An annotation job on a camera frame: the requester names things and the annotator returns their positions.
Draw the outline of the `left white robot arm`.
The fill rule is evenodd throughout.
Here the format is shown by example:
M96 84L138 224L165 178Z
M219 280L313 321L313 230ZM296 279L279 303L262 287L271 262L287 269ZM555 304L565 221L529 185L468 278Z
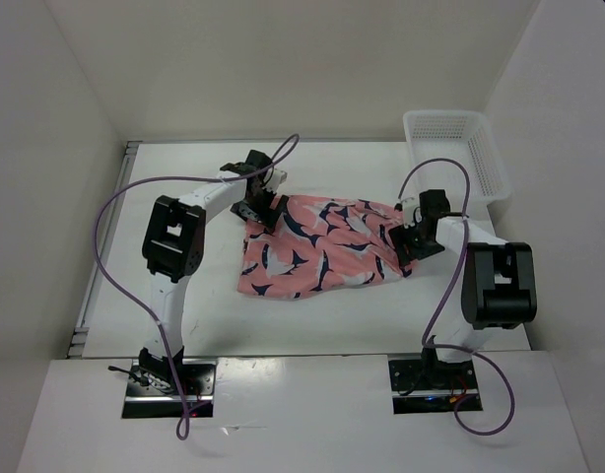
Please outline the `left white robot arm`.
M139 368L164 394L185 389L181 323L188 283L200 267L206 226L229 210L272 231L286 204L277 190L287 173L266 154L252 150L243 162L228 163L197 189L180 197L161 196L152 210L142 246L151 275L149 310L155 330L139 353Z

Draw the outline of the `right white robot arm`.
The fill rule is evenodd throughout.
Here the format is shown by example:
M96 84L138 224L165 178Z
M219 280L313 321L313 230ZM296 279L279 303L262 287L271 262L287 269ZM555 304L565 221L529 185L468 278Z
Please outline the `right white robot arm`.
M458 257L435 316L442 315L448 302L457 301L459 308L440 333L428 323L419 364L421 380L441 387L497 333L534 320L532 249L525 242L493 236L467 215L452 211L441 189L406 198L394 209L403 222L388 234L402 269L446 250Z

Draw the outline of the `pink shark print shorts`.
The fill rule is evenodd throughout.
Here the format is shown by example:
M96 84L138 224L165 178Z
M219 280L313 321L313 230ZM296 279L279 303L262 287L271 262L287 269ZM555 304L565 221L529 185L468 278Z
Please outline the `pink shark print shorts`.
M293 195L272 230L248 222L236 290L298 300L343 287L400 281L390 231L403 223L393 207L365 199Z

